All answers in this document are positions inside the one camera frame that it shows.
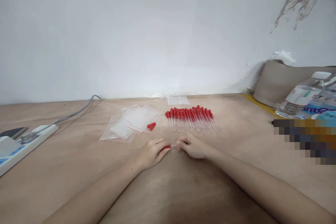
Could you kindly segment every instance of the gray cable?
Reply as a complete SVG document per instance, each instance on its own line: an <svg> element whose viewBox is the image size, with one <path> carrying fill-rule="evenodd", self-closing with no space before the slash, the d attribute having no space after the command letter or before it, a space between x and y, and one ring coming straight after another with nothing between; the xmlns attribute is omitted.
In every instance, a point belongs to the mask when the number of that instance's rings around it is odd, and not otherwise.
<svg viewBox="0 0 336 224"><path fill-rule="evenodd" d="M57 121L55 121L55 122L49 124L48 126L45 126L43 129L41 129L41 130L39 130L39 131L32 131L32 132L28 132L28 133L24 134L24 135L21 137L21 143L22 143L22 144L29 143L29 142L33 141L35 138L38 137L37 134L39 134L41 131L45 130L46 128L49 128L51 125L60 123L60 122L65 121L65 120L68 120L69 118L71 118L71 117L73 117L73 116L79 114L79 113L82 112L84 109L86 109L87 106L90 105L90 103L92 102L92 100L93 100L93 98L94 98L95 96L98 97L98 98L101 100L101 98L100 98L98 95L93 95L93 96L91 97L91 99L89 100L89 102L88 102L84 107L82 107L80 110L78 110L77 112L72 113L72 114L67 115L67 116L64 116L64 117L58 119Z"/></svg>

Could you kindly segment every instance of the table surface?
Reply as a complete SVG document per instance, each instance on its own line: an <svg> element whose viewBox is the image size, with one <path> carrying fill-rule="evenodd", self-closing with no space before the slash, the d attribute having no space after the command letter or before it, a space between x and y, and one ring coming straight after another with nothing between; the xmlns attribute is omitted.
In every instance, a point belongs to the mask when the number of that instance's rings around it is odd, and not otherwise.
<svg viewBox="0 0 336 224"><path fill-rule="evenodd" d="M286 181L336 214L335 166L316 165L293 143L274 135L274 117L240 94L189 97L191 107L211 109L221 136L202 140ZM49 124L87 101L0 106L0 131ZM148 104L164 113L164 98L94 101L59 124L45 142L0 178L0 222L41 223L85 186L115 169L147 141L170 132L166 119L132 143L100 142L110 117L123 106ZM277 223L221 170L173 149L137 176L100 223Z"/></svg>

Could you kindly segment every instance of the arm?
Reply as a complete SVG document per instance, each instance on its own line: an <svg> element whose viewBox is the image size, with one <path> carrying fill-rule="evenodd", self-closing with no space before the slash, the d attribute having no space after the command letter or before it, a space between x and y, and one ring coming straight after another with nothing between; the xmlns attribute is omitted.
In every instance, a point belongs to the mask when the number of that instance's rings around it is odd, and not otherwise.
<svg viewBox="0 0 336 224"><path fill-rule="evenodd" d="M170 151L170 148L162 149L166 145L169 142L164 138L149 141L137 156L84 188L43 223L98 223L126 186L144 169L160 162Z"/></svg>
<svg viewBox="0 0 336 224"><path fill-rule="evenodd" d="M284 181L226 153L219 152L192 135L177 141L178 151L218 165L245 192L282 224L336 223L336 217Z"/></svg>

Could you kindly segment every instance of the power strip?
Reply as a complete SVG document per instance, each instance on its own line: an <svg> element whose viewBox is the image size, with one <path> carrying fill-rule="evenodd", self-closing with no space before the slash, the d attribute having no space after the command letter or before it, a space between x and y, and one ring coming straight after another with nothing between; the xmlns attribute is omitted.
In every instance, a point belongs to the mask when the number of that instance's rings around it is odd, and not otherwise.
<svg viewBox="0 0 336 224"><path fill-rule="evenodd" d="M38 131L47 125L38 126L36 129L32 131ZM37 146L39 146L44 140L50 137L56 130L58 130L58 126L53 124L45 130L41 131L36 139L29 143L22 144L17 150L13 151L11 154L5 157L0 158L0 177L5 174L10 168L16 165L21 159L27 156L32 150L34 150Z"/></svg>

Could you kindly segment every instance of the phone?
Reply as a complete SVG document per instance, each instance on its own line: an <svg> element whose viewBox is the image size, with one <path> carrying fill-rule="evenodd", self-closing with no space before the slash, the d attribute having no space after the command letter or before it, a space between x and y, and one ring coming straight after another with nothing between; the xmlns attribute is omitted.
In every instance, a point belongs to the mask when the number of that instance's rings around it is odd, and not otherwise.
<svg viewBox="0 0 336 224"><path fill-rule="evenodd" d="M8 131L4 131L0 133L0 137L11 137L12 139L17 138L19 135L21 135L23 132L25 132L28 128L17 128L17 129L10 129Z"/></svg>

